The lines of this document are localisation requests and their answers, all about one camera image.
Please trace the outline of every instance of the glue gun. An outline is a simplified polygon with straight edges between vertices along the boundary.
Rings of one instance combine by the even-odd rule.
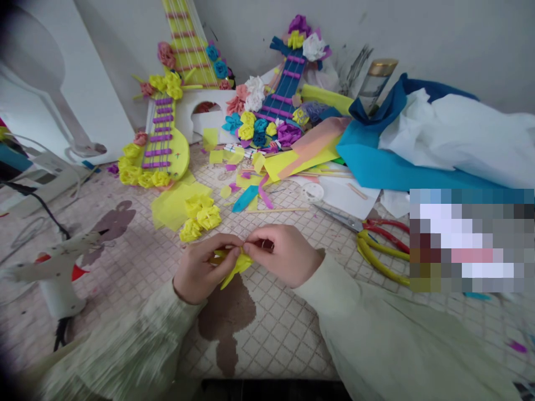
[[[72,270],[76,259],[91,247],[99,245],[108,230],[82,233],[48,248],[48,259],[40,263],[18,263],[0,271],[0,278],[12,282],[38,281],[50,315],[56,319],[75,316],[85,307],[72,286]]]

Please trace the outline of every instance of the hand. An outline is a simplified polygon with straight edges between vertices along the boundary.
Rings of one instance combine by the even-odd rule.
[[[236,265],[244,242],[232,234],[216,234],[187,247],[180,259],[177,272],[173,278],[173,287],[177,295],[190,305],[198,305],[208,298]],[[235,246],[225,260],[214,266],[208,260],[214,251],[226,246]]]
[[[274,244],[272,252],[255,245],[266,239]],[[257,228],[245,240],[244,250],[290,288],[304,284],[323,262],[297,228],[283,224]]]

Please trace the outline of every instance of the wall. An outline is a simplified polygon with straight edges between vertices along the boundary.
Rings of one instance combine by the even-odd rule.
[[[535,113],[535,2],[532,0],[196,0],[208,39],[216,41],[244,82],[276,65],[269,49],[291,19],[305,14],[321,26],[333,61],[342,72],[361,48],[371,58],[400,60],[390,84],[402,72],[441,81],[512,113]],[[161,73],[158,41],[169,41],[159,0],[76,0],[95,47],[134,126],[144,125],[146,105],[132,102],[139,92],[131,73]],[[362,82],[362,74],[356,83]]]

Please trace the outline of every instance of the yellow pliers handle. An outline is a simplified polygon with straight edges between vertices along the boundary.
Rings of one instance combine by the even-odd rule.
[[[357,234],[357,246],[358,246],[358,250],[362,253],[364,258],[373,267],[375,267],[377,270],[379,270],[379,272],[381,272],[383,275],[385,275],[390,280],[394,280],[395,282],[397,282],[397,283],[399,283],[401,285],[404,285],[404,286],[407,286],[407,287],[410,285],[410,280],[407,277],[403,277],[403,276],[397,275],[392,270],[390,270],[388,267],[383,265],[379,261],[379,259],[373,254],[373,252],[371,251],[370,247],[378,250],[379,252],[385,253],[385,254],[393,256],[393,257],[397,257],[397,258],[403,259],[403,260],[408,262],[409,259],[410,259],[410,256],[407,253],[404,253],[404,252],[401,252],[401,251],[398,251],[398,250],[395,250],[395,249],[392,249],[392,248],[388,248],[388,247],[386,247],[384,245],[378,244],[377,242],[375,242],[374,240],[372,240],[369,237],[367,230],[360,231]]]

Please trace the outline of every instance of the light green sweater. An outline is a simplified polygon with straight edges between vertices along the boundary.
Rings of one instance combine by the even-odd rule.
[[[355,281],[332,256],[295,292],[318,313],[337,372],[354,400],[519,399],[457,319]],[[95,329],[22,376],[44,400],[160,399],[182,339],[204,305],[165,284],[136,311]],[[40,383],[39,390],[31,389]]]

